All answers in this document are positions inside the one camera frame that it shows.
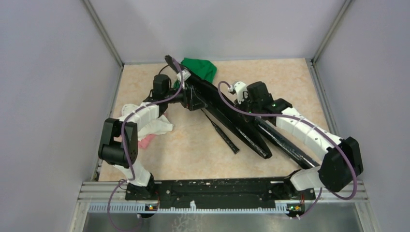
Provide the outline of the black racket bag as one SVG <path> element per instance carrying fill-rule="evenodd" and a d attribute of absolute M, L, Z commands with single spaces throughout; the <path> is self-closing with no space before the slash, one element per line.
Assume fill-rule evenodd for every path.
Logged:
<path fill-rule="evenodd" d="M 209 102 L 210 106 L 206 110 L 237 138 L 263 159 L 272 157 L 270 148 L 262 139 L 256 126 L 247 122 L 239 113 L 231 109 L 229 106 L 233 106 L 233 102 L 225 95 L 220 96 L 217 87 L 200 79 L 195 74 L 187 80 L 187 84 L 193 85 L 196 92 L 200 92 L 203 98 Z"/>

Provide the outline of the badminton racket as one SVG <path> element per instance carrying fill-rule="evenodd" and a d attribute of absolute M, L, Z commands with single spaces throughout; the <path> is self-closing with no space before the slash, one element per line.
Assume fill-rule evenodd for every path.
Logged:
<path fill-rule="evenodd" d="M 181 103 L 181 105 L 184 107 L 184 89 L 186 89 L 187 87 L 194 87 L 190 84 L 184 84 L 185 87 L 182 86 L 181 90 L 178 92 L 179 87 L 181 86 L 181 82 L 179 82 L 178 87 L 172 87 L 171 79 L 167 75 L 161 73 L 167 67 L 169 67 L 169 65 L 164 66 L 159 71 L 159 73 L 154 77 L 153 90 L 150 93 L 150 96 L 155 98 L 156 100 L 165 100 L 172 98 L 170 100 L 167 100 L 165 103 L 158 103 L 158 105 L 160 106 L 160 113 L 165 112 L 169 103 Z M 197 95 L 202 100 L 202 108 L 200 110 L 208 118 L 208 120 L 214 127 L 215 131 L 220 135 L 220 137 L 233 151 L 233 153 L 237 154 L 240 151 L 239 148 L 232 142 L 232 140 L 230 140 L 226 133 L 214 121 L 211 120 L 211 118 L 204 111 L 204 109 L 207 109 L 210 106 L 208 104 L 209 102 L 203 98 L 200 92 L 197 92 Z"/>

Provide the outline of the black shuttlecock tube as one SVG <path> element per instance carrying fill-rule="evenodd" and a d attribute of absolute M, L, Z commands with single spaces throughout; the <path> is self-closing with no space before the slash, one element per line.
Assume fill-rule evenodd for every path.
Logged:
<path fill-rule="evenodd" d="M 273 126 L 269 125 L 265 120 L 256 117 L 254 124 L 258 132 L 267 139 L 270 143 L 280 148 L 290 159 L 292 159 L 302 169 L 310 169 L 319 166 L 312 157 L 298 148 L 285 136 L 280 134 Z"/>

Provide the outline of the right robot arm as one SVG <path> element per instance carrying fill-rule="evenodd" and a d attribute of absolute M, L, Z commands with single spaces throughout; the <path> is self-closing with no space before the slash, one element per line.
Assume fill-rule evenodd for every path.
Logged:
<path fill-rule="evenodd" d="M 246 85 L 235 82 L 229 92 L 236 95 L 234 106 L 241 116 L 268 120 L 303 142 L 320 159 L 319 167 L 300 170 L 290 175 L 283 186 L 289 199 L 297 199 L 304 190 L 326 188 L 341 191 L 363 172 L 359 143 L 352 137 L 343 139 L 331 134 L 302 116 L 288 101 L 273 99 L 266 84 L 259 81 Z"/>

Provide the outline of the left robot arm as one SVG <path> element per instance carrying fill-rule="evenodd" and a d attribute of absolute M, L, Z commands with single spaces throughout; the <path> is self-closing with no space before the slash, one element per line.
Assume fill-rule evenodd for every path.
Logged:
<path fill-rule="evenodd" d="M 138 133 L 160 118 L 170 103 L 180 103 L 193 109 L 197 97 L 193 88 L 185 84 L 190 76 L 187 70 L 178 73 L 180 85 L 179 88 L 173 88 L 167 75 L 156 75 L 148 97 L 135 110 L 118 119 L 108 118 L 103 123 L 99 159 L 122 171 L 127 178 L 126 182 L 137 186 L 136 192 L 144 200 L 154 196 L 155 187 L 150 183 L 151 173 L 137 159 Z"/>

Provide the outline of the green cloth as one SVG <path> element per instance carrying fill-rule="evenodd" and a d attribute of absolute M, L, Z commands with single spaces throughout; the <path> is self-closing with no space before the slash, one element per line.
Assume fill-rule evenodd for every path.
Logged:
<path fill-rule="evenodd" d="M 184 74 L 184 84 L 187 84 L 187 80 L 194 74 L 212 84 L 217 73 L 217 67 L 211 61 L 204 59 L 184 58 L 180 66 L 181 70 L 187 70 L 190 73 L 189 77 Z"/>

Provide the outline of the white towel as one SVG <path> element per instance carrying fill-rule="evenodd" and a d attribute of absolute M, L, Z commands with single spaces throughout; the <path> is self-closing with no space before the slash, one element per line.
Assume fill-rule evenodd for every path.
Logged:
<path fill-rule="evenodd" d="M 118 118 L 120 121 L 124 121 L 124 119 L 133 111 L 139 108 L 139 105 L 135 104 L 125 104 L 121 109 L 121 116 Z M 165 115 L 160 116 L 152 121 L 150 121 L 147 125 L 140 129 L 138 126 L 138 141 L 142 141 L 149 135 L 162 135 L 166 134 L 167 132 L 171 132 L 173 130 L 174 125 L 166 118 Z"/>

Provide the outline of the pink cloth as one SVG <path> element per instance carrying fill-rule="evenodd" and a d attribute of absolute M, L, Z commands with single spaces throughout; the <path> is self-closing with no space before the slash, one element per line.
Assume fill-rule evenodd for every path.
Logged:
<path fill-rule="evenodd" d="M 154 134 L 147 135 L 141 141 L 138 141 L 138 147 L 141 149 L 146 149 L 155 137 L 156 135 Z"/>

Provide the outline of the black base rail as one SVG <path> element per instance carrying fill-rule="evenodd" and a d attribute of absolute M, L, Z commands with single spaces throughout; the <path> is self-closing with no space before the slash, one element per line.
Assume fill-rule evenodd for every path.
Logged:
<path fill-rule="evenodd" d="M 304 213 L 304 202 L 314 200 L 314 189 L 297 191 L 284 177 L 150 180 L 148 186 L 129 184 L 125 200 L 155 202 L 160 209 L 218 211 L 274 210 Z"/>

